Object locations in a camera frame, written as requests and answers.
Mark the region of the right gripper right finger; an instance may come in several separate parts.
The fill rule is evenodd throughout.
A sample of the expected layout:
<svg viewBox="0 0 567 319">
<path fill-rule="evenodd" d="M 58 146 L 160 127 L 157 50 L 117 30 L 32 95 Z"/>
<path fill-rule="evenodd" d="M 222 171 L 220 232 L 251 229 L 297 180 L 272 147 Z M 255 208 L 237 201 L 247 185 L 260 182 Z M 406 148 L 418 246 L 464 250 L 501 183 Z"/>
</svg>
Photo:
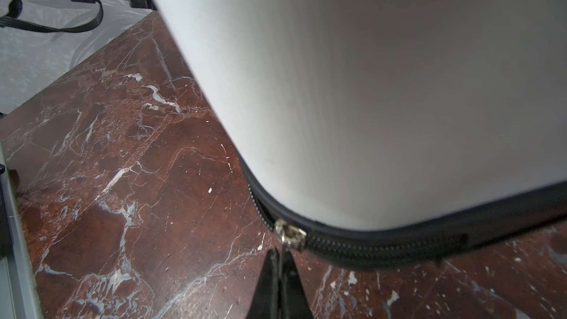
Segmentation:
<svg viewBox="0 0 567 319">
<path fill-rule="evenodd" d="M 295 260 L 288 249 L 283 249 L 280 254 L 280 318 L 314 318 Z"/>
</svg>

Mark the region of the black and white suitcase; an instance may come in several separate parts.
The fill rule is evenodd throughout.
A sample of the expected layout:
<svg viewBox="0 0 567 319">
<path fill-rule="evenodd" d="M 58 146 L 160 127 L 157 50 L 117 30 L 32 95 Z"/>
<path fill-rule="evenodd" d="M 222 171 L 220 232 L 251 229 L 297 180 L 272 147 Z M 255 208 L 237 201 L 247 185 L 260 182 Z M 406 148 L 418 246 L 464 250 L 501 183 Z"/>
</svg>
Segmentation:
<svg viewBox="0 0 567 319">
<path fill-rule="evenodd" d="M 566 218 L 566 0 L 153 0 L 275 232 L 438 261 Z"/>
</svg>

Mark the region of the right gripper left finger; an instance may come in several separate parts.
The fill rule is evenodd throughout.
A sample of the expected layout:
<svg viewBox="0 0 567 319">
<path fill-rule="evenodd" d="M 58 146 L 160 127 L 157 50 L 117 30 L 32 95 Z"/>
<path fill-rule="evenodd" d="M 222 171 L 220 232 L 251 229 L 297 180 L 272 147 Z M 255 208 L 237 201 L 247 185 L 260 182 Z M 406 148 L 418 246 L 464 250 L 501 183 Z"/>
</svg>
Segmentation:
<svg viewBox="0 0 567 319">
<path fill-rule="evenodd" d="M 246 319 L 279 317 L 279 253 L 269 250 L 264 259 Z"/>
</svg>

